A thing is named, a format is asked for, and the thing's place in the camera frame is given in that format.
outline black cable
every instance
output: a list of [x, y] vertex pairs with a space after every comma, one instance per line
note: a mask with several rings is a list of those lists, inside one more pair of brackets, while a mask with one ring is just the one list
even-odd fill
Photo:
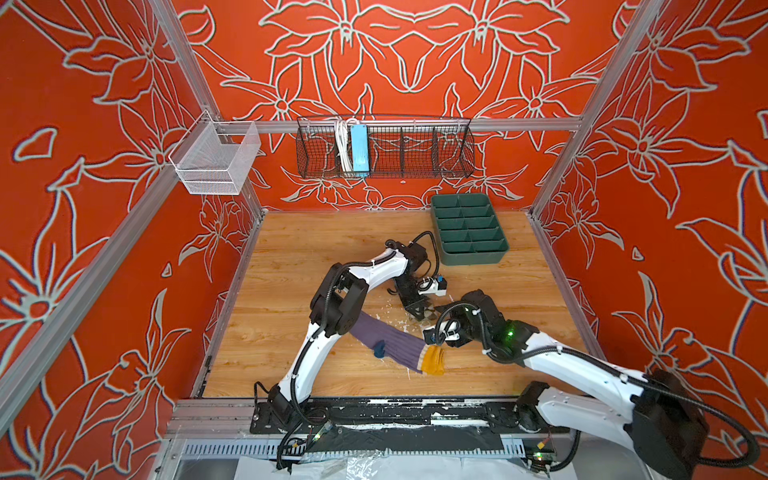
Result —
[[436, 281], [437, 281], [437, 280], [435, 280], [434, 278], [432, 278], [431, 276], [429, 276], [429, 271], [432, 269], [432, 261], [431, 261], [431, 260], [428, 258], [428, 259], [426, 260], [426, 262], [427, 262], [427, 263], [429, 263], [429, 266], [427, 267], [427, 271], [426, 271], [426, 273], [424, 274], [424, 276], [423, 276], [422, 278], [426, 278], [427, 280], [429, 280], [429, 283], [427, 283], [427, 286], [425, 286], [424, 288], [421, 288], [421, 286], [420, 286], [419, 284], [417, 284], [417, 285], [416, 285], [416, 289], [417, 289], [419, 292], [423, 292], [424, 290], [428, 290], [428, 289], [429, 289], [429, 287], [431, 287], [431, 286], [432, 286], [432, 284], [433, 284], [434, 282], [436, 282]]
[[[558, 463], [557, 465], [551, 465], [549, 467], [550, 472], [559, 472], [563, 468], [567, 467], [571, 464], [574, 457], [576, 456], [576, 451], [578, 450], [578, 444], [581, 441], [581, 432], [579, 430], [576, 430], [576, 433], [574, 434], [574, 442], [571, 444], [571, 451], [568, 452], [568, 456], [563, 458], [563, 461]], [[545, 467], [541, 467], [539, 465], [531, 464], [531, 470], [534, 472], [546, 472], [547, 469]]]
[[480, 319], [480, 340], [483, 350], [491, 349], [492, 342], [488, 341], [488, 337], [485, 336], [485, 315], [482, 310], [478, 312], [478, 318]]
[[306, 439], [302, 439], [300, 437], [291, 437], [288, 439], [288, 442], [286, 442], [286, 446], [284, 447], [287, 449], [294, 449], [296, 447], [300, 447], [301, 445], [304, 445], [306, 443]]
[[285, 468], [285, 465], [283, 465], [283, 452], [286, 449], [286, 445], [288, 444], [288, 440], [290, 439], [291, 435], [296, 433], [296, 430], [298, 430], [301, 425], [302, 425], [302, 422], [297, 422], [292, 429], [288, 429], [283, 439], [280, 440], [280, 444], [277, 446], [277, 469], [278, 470], [282, 470], [283, 468]]
[[[392, 240], [387, 240], [385, 242], [385, 245], [388, 248], [392, 248], [395, 246]], [[309, 352], [310, 346], [315, 342], [315, 339], [317, 339], [320, 336], [320, 333], [322, 333], [325, 330], [326, 326], [328, 325], [328, 309], [330, 305], [331, 296], [333, 296], [333, 292], [336, 289], [336, 284], [339, 282], [339, 279], [341, 279], [341, 276], [347, 270], [349, 270], [349, 268], [353, 266], [374, 266], [377, 263], [386, 262], [387, 260], [392, 259], [396, 254], [397, 254], [397, 250], [393, 249], [392, 252], [390, 252], [388, 255], [377, 260], [372, 260], [370, 262], [344, 263], [333, 275], [333, 278], [331, 279], [331, 283], [330, 285], [328, 285], [328, 291], [326, 292], [326, 302], [325, 302], [325, 305], [323, 305], [323, 317], [320, 319], [320, 325], [317, 328], [317, 330], [315, 330], [315, 332], [312, 334], [312, 337], [310, 338], [309, 342], [304, 344], [304, 348], [301, 349], [301, 352], [299, 353], [298, 358], [296, 358], [296, 365], [293, 366], [293, 371], [291, 372], [290, 404], [293, 407], [293, 409], [296, 411], [296, 413], [299, 414], [299, 417], [301, 417], [302, 421], [307, 425], [322, 425], [328, 419], [328, 415], [327, 414], [324, 415], [324, 418], [319, 421], [313, 421], [304, 413], [304, 411], [301, 409], [301, 405], [299, 404], [298, 399], [296, 398], [296, 377], [299, 375], [299, 368], [301, 367], [301, 362], [304, 360], [304, 357], [306, 356], [307, 352]]]
[[256, 382], [253, 384], [253, 405], [256, 407], [256, 411], [259, 411], [259, 390], [257, 387], [261, 387], [261, 389], [266, 393], [267, 396], [269, 396], [270, 391], [264, 388], [264, 384], [262, 382]]
[[429, 238], [432, 239], [432, 249], [435, 251], [435, 272], [431, 276], [437, 277], [437, 274], [440, 271], [440, 252], [438, 252], [437, 250], [437, 241], [435, 240], [435, 234], [433, 234], [431, 230], [424, 230], [419, 235], [416, 235], [416, 238], [411, 240], [411, 243], [418, 242], [425, 235], [429, 235]]
[[520, 422], [518, 421], [515, 421], [515, 424], [511, 425], [511, 424], [502, 422], [499, 418], [492, 418], [490, 415], [484, 415], [482, 416], [482, 418], [480, 418], [480, 420], [485, 420], [489, 424], [492, 423], [493, 425], [504, 427], [506, 429], [516, 429], [517, 427], [520, 426]]
[[454, 310], [460, 306], [468, 306], [471, 307], [473, 310], [478, 310], [478, 307], [470, 302], [465, 302], [463, 300], [459, 300], [458, 302], [449, 303], [445, 306], [445, 310], [442, 311], [440, 314], [440, 317], [437, 319], [437, 323], [435, 323], [435, 345], [442, 345], [443, 342], [445, 342], [445, 339], [440, 336], [440, 327], [442, 326], [442, 321], [444, 318], [448, 316], [448, 314], [451, 312], [451, 310]]
[[[554, 345], [544, 346], [536, 350], [523, 353], [516, 357], [508, 357], [506, 359], [502, 359], [503, 361], [500, 361], [499, 359], [496, 359], [494, 356], [492, 356], [492, 352], [488, 353], [488, 356], [491, 357], [491, 359], [493, 359], [494, 361], [499, 363], [517, 363], [517, 362], [521, 362], [522, 360], [529, 359], [532, 356], [541, 355], [542, 353], [565, 353], [567, 355], [575, 356], [579, 359], [582, 359], [585, 362], [589, 362], [590, 364], [598, 367], [599, 369], [604, 370], [605, 372], [610, 373], [613, 376], [620, 377], [620, 378], [623, 376], [623, 373], [615, 369], [614, 367], [606, 363], [603, 363], [598, 359], [595, 359], [593, 356], [588, 355], [587, 353], [579, 352], [578, 350], [574, 350], [566, 346], [563, 346], [561, 348], [558, 348], [557, 346], [554, 346]], [[670, 392], [665, 388], [656, 386], [653, 383], [636, 379], [633, 376], [626, 376], [626, 382], [634, 386], [639, 386], [642, 389], [648, 389], [648, 390], [651, 390], [652, 392], [656, 392], [666, 397], [676, 399], [678, 402], [690, 403], [691, 405], [696, 406], [699, 409], [702, 409], [703, 411], [713, 416], [716, 416], [718, 419], [724, 421], [726, 424], [733, 427], [734, 430], [739, 432], [739, 434], [744, 438], [744, 440], [746, 440], [746, 443], [747, 443], [746, 453], [744, 453], [740, 457], [736, 457], [736, 458], [699, 457], [698, 463], [700, 463], [701, 465], [709, 465], [711, 467], [718, 467], [718, 468], [742, 468], [742, 467], [747, 467], [749, 465], [752, 465], [760, 457], [760, 444], [757, 443], [757, 440], [755, 439], [755, 436], [752, 435], [752, 432], [750, 432], [750, 430], [744, 425], [741, 425], [741, 423], [739, 423], [735, 418], [731, 417], [730, 415], [727, 415], [725, 412], [722, 412], [719, 409], [716, 409], [715, 407], [710, 406], [699, 400], [692, 399], [691, 397], [684, 396], [684, 395], [678, 395], [674, 392]]]

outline black wire basket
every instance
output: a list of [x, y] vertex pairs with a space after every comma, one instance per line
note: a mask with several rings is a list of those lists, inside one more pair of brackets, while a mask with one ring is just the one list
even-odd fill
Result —
[[[296, 164], [303, 178], [461, 178], [475, 172], [475, 138], [468, 118], [366, 115], [365, 172], [344, 171], [336, 144], [336, 122], [356, 118], [299, 117]], [[347, 139], [352, 158], [352, 141]]]

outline wooden floor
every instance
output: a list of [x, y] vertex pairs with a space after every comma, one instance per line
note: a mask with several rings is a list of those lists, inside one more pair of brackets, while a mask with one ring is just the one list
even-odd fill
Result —
[[[498, 215], [510, 251], [496, 265], [441, 266], [449, 296], [458, 300], [483, 289], [508, 319], [538, 326], [585, 351], [522, 212]], [[269, 213], [259, 234], [246, 278], [224, 334], [205, 389], [206, 397], [249, 397], [253, 383], [270, 388], [286, 374], [309, 322], [310, 299], [335, 262], [368, 260], [394, 239], [408, 243], [432, 229], [430, 213], [338, 212]], [[429, 239], [422, 239], [425, 246]], [[432, 248], [428, 247], [430, 258]], [[369, 292], [364, 311], [408, 333], [421, 336], [397, 296], [381, 286]], [[352, 335], [331, 351], [315, 381], [316, 396], [517, 395], [532, 380], [574, 391], [564, 383], [515, 365], [500, 365], [481, 354], [473, 342], [446, 348], [445, 375], [408, 371], [391, 359], [377, 359]]]

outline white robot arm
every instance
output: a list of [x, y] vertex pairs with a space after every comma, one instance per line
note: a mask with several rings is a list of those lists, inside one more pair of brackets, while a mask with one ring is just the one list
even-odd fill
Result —
[[416, 243], [426, 234], [432, 237], [435, 246], [432, 232], [427, 231], [409, 245], [387, 240], [386, 250], [369, 262], [337, 263], [330, 268], [310, 303], [310, 325], [302, 348], [286, 376], [268, 396], [283, 424], [291, 422], [293, 413], [301, 415], [299, 404], [310, 397], [317, 373], [336, 341], [357, 321], [369, 290], [394, 279], [403, 308], [416, 319], [424, 319], [428, 306], [425, 294], [445, 295], [447, 282], [438, 275], [436, 247], [435, 272], [423, 278], [415, 275], [427, 261], [426, 250]]
[[[313, 423], [300, 404], [310, 397], [333, 345], [357, 321], [369, 289], [394, 279], [403, 307], [417, 319], [424, 319], [424, 293], [445, 295], [446, 282], [437, 274], [436, 247], [433, 275], [423, 279], [415, 275], [426, 261], [424, 247], [416, 242], [427, 233], [432, 235], [424, 232], [407, 246], [388, 240], [384, 253], [369, 262], [331, 267], [310, 303], [310, 326], [302, 349], [286, 376], [269, 391], [271, 409], [286, 429], [297, 425], [297, 415], [299, 424]], [[434, 327], [424, 330], [427, 343], [460, 347], [478, 341], [483, 353], [496, 362], [546, 373], [588, 395], [532, 382], [515, 403], [518, 425], [524, 430], [564, 426], [611, 440], [633, 449], [652, 469], [673, 480], [690, 479], [699, 464], [736, 468], [751, 465], [760, 456], [760, 446], [748, 429], [689, 397], [668, 372], [646, 375], [612, 365], [563, 345], [535, 326], [506, 320], [482, 290], [435, 309], [441, 315]], [[702, 411], [734, 427], [747, 443], [746, 453], [724, 460], [701, 458], [709, 432]]]
[[[538, 328], [506, 320], [482, 290], [438, 307], [435, 327], [424, 331], [427, 343], [460, 347], [476, 340], [483, 353], [500, 363], [517, 363], [547, 373], [588, 396], [563, 393], [544, 382], [532, 382], [515, 403], [518, 425], [536, 432], [547, 425], [564, 426], [611, 440], [672, 480], [688, 480], [696, 465], [744, 467], [760, 456], [760, 446], [747, 428], [688, 396], [680, 380], [659, 370], [638, 370], [596, 359], [572, 349]], [[734, 427], [747, 443], [739, 458], [700, 457], [709, 412]]]

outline green tray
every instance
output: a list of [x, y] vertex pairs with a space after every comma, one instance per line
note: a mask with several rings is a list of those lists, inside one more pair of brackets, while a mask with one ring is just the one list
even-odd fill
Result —
[[509, 251], [488, 195], [435, 195], [432, 222], [444, 265], [498, 263]]

